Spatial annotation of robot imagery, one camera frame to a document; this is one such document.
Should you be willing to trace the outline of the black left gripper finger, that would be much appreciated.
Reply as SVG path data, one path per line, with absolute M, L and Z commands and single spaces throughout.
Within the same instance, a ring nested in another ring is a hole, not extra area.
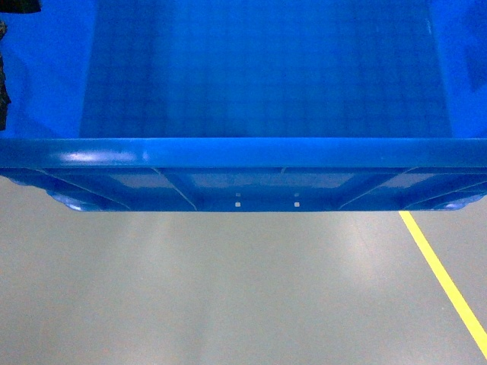
M 33 14 L 41 12 L 42 5 L 39 0 L 4 0 L 1 1 L 2 14 Z M 4 58 L 1 56 L 1 130 L 6 129 L 8 107 L 11 98 L 6 86 L 6 74 Z

